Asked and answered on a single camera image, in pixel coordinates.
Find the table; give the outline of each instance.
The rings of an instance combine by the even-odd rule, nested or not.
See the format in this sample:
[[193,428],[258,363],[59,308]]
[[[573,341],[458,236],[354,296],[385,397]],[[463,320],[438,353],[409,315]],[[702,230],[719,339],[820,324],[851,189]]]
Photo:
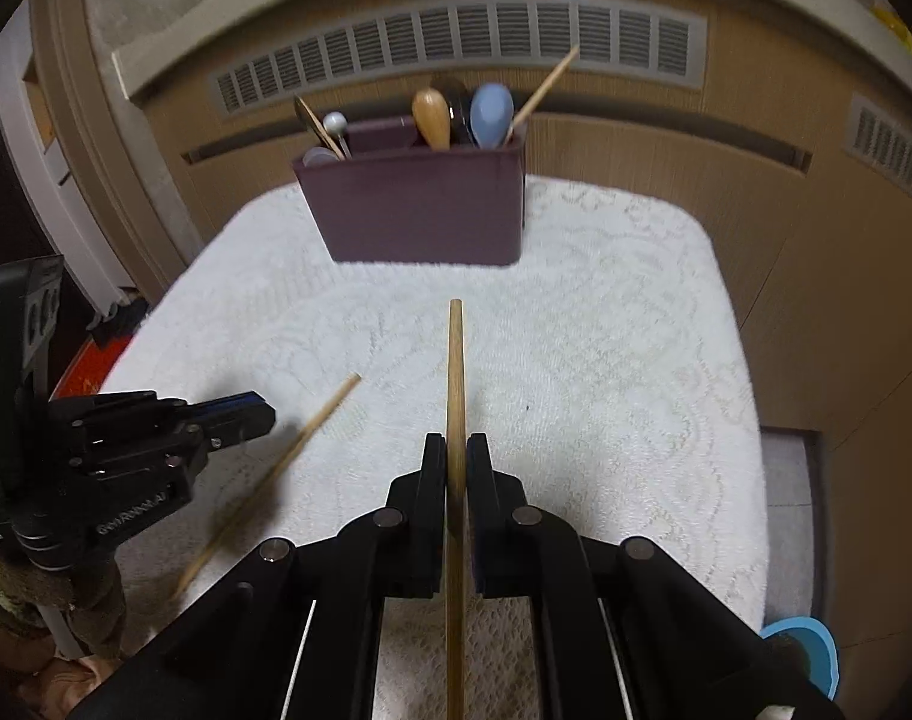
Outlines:
[[[270,535],[328,538],[385,502],[445,432],[448,300],[464,301],[467,429],[493,467],[583,535],[653,538],[750,626],[762,623],[766,506],[752,387],[712,244],[679,208],[530,176],[507,269],[330,261],[298,186],[248,204],[190,266],[105,391],[197,401],[255,389],[270,436],[213,455],[182,511],[118,552],[140,645],[232,506],[352,371],[362,383],[184,606]],[[528,610],[474,600],[467,714],[536,716]],[[443,604],[387,602],[373,717],[442,717]]]

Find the vent grille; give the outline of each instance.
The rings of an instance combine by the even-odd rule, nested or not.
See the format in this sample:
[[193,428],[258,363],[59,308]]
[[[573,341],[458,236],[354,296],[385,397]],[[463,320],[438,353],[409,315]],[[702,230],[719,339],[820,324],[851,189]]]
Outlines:
[[283,89],[299,89],[299,67],[296,66],[296,55],[289,46],[280,49],[274,54],[277,60],[277,71],[280,71],[280,81]]
[[664,73],[686,75],[689,47],[689,24],[676,19],[659,19],[656,41],[656,66]]
[[349,50],[349,35],[344,29],[335,29],[325,34],[326,57],[333,77],[347,76],[352,73],[352,52]]
[[424,10],[419,14],[419,28],[422,30],[422,46],[427,59],[453,59],[452,29],[449,25],[449,11],[444,7]]
[[501,55],[531,55],[533,50],[529,39],[529,7],[525,2],[496,4],[496,26],[499,29]]
[[253,69],[256,70],[256,81],[259,83],[259,93],[264,98],[272,97],[280,90],[275,82],[275,75],[272,73],[272,62],[267,56],[261,56],[253,62]]
[[[699,89],[707,20],[630,0],[436,0],[373,11],[289,36],[210,76],[213,100],[236,115],[280,98],[416,68],[551,68],[575,43],[573,69]],[[872,160],[912,165],[895,134],[871,138]]]
[[323,52],[320,51],[319,38],[310,38],[299,42],[299,59],[302,60],[302,74],[306,83],[325,80],[326,66],[323,65]]
[[861,95],[853,95],[843,148],[912,194],[912,134]]
[[572,48],[569,39],[569,5],[540,2],[536,6],[539,25],[539,53],[542,56],[565,56]]
[[619,64],[649,67],[649,29],[648,13],[619,11]]
[[253,83],[253,70],[248,65],[236,68],[236,85],[239,95],[243,98],[243,105],[257,103],[259,95],[256,93],[256,84]]
[[416,51],[416,31],[413,17],[408,13],[386,20],[386,37],[390,43],[390,57],[394,65],[411,65],[419,61]]
[[216,85],[219,87],[219,96],[223,99],[223,107],[227,113],[232,113],[239,107],[239,97],[236,94],[236,87],[232,85],[232,76],[229,73],[219,76]]
[[610,11],[593,5],[579,6],[579,57],[592,62],[611,58]]

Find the wooden chopstick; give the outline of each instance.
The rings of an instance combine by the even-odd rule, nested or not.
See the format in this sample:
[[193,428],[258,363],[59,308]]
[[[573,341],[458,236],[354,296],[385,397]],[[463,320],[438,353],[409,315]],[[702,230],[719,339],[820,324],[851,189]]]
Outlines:
[[331,149],[340,159],[346,159],[346,155],[343,153],[342,148],[339,148],[336,141],[334,141],[329,133],[326,132],[323,124],[316,117],[316,114],[313,113],[313,109],[306,104],[306,101],[299,95],[296,95],[293,104],[296,106],[296,114],[304,121],[304,124],[313,130],[316,137],[323,142],[323,145],[326,146],[326,148]]
[[506,138],[503,140],[503,146],[506,146],[506,143],[510,142],[512,138],[512,132],[525,122],[526,119],[529,119],[533,111],[536,110],[536,105],[539,105],[542,102],[542,99],[546,96],[546,93],[553,88],[553,84],[559,80],[560,76],[565,72],[565,69],[569,67],[569,63],[579,55],[579,44],[577,43],[569,50],[569,53],[560,60],[560,63],[553,68],[551,73],[546,76],[546,78],[539,84],[539,87],[529,95],[529,100],[526,100],[526,103],[520,108],[520,111],[512,117],[512,124],[510,128],[506,130]]
[[323,423],[330,418],[340,403],[342,403],[344,399],[346,399],[346,396],[352,392],[352,388],[359,384],[360,381],[361,378],[358,373],[354,373],[350,376],[336,391],[336,394],[325,402],[323,408],[318,410],[318,412],[310,418],[309,422],[306,422],[302,430],[299,431],[299,434],[296,435],[296,440],[294,440],[289,450],[280,458],[277,464],[272,467],[270,472],[262,478],[250,496],[232,513],[224,526],[220,528],[219,533],[216,533],[216,536],[205,546],[203,552],[200,552],[198,557],[196,557],[189,566],[186,566],[186,570],[179,576],[179,582],[176,584],[176,589],[173,591],[171,597],[172,600],[176,600],[176,598],[179,598],[179,596],[186,591],[186,587],[189,587],[190,584],[192,584],[192,581],[196,579],[197,574],[199,574],[200,571],[203,570],[203,567],[212,560],[213,555],[216,554],[216,551],[223,545],[229,535],[246,522],[251,515],[253,504],[262,497],[263,493],[265,493],[278,478],[280,478],[282,472],[288,469],[290,464],[299,456],[299,453],[302,452],[306,443],[313,437],[313,434],[323,426]]
[[446,720],[463,720],[463,528],[466,507],[466,380],[463,370],[463,302],[449,302],[446,382]]

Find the metal screw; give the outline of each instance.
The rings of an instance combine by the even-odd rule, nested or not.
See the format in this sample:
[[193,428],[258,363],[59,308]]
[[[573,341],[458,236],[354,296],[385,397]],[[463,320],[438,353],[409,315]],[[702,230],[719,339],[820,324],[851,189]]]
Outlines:
[[517,525],[538,525],[542,512],[535,506],[520,506],[512,510],[512,521]]
[[402,512],[392,506],[385,506],[373,512],[373,522],[377,528],[395,528],[402,524]]
[[268,538],[259,546],[259,557],[266,562],[276,562],[289,555],[289,542],[285,538]]
[[631,538],[630,541],[623,544],[623,549],[633,560],[649,560],[656,554],[656,547],[653,543],[642,536]]

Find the tile floor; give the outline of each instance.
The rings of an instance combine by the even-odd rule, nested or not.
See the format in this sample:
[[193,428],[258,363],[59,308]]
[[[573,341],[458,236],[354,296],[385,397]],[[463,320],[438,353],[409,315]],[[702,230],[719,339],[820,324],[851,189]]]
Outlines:
[[809,615],[813,603],[813,515],[803,438],[762,434],[769,520],[765,623]]

